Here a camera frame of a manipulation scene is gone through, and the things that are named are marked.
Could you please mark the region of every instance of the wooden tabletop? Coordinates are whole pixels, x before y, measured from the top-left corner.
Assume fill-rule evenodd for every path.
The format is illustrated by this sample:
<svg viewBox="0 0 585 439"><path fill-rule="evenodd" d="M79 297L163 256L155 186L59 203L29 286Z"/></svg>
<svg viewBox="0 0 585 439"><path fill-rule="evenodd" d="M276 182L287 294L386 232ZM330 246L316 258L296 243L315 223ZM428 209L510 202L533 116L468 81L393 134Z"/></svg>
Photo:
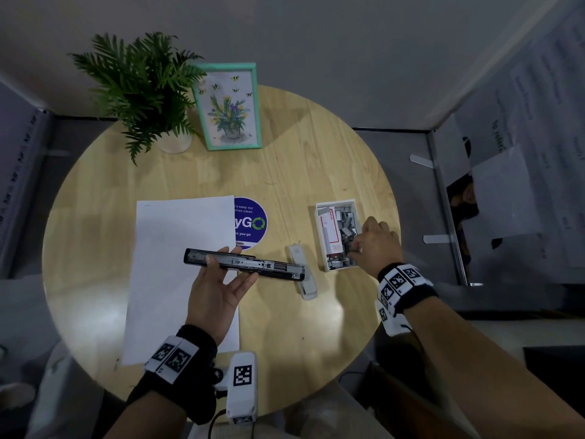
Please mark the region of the wooden tabletop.
<svg viewBox="0 0 585 439"><path fill-rule="evenodd" d="M261 277L240 303L240 348L258 357L260 415L323 387L377 328L377 282L358 268L324 272L314 212L318 202L354 198L362 222L374 215L399 231L384 171L325 108L272 87L260 86L259 100L262 149L209 152L194 137L185 153L153 147L136 167L116 123L87 148L55 199L43 244L48 306L79 364L122 399L142 376L142 365L119 361L138 200L250 197L269 224L246 253L286 261L285 247L303 244L315 300L304 301L292 282ZM220 354L217 363L229 357Z"/></svg>

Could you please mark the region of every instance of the hand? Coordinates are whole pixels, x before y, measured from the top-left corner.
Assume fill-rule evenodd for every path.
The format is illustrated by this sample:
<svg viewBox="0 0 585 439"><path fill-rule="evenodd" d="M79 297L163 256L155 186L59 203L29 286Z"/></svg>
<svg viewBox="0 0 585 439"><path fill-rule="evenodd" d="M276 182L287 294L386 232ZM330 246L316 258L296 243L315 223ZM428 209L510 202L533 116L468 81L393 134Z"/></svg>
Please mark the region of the hand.
<svg viewBox="0 0 585 439"><path fill-rule="evenodd" d="M226 246L218 252L226 253L228 250ZM241 252L241 246L232 250L234 254ZM191 287L185 324L201 328L219 346L232 324L238 303L258 280L258 273L240 273L225 285L223 279L228 271L219 267L215 257L208 255L205 259L207 267L201 267Z"/></svg>
<svg viewBox="0 0 585 439"><path fill-rule="evenodd" d="M391 232L386 222L378 223L373 217L367 218L362 233L353 239L349 258L375 278L391 263L404 262L399 235Z"/></svg>

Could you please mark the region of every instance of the green fern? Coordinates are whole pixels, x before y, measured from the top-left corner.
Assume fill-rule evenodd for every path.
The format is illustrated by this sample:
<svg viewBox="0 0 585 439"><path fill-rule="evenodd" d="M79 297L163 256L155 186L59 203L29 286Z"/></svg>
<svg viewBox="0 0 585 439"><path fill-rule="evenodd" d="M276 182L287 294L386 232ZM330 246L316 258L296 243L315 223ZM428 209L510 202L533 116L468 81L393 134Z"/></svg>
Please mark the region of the green fern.
<svg viewBox="0 0 585 439"><path fill-rule="evenodd" d="M100 113L117 117L126 126L126 148L132 162L148 152L157 136L199 135L185 116L195 103L187 97L193 83L206 75L189 60L203 58L172 47L176 36L146 34L125 45L116 36L95 35L95 52L70 54L75 66L99 83L92 89Z"/></svg>

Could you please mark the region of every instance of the picture frame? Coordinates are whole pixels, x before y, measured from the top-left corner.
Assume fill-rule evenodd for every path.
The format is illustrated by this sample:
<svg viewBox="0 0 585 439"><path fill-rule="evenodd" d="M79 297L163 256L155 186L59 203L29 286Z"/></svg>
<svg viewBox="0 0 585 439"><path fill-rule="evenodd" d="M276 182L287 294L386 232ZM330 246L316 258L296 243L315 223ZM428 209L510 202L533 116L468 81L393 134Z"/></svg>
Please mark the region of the picture frame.
<svg viewBox="0 0 585 439"><path fill-rule="evenodd" d="M256 63L196 66L207 73L192 86L207 149L261 148Z"/></svg>

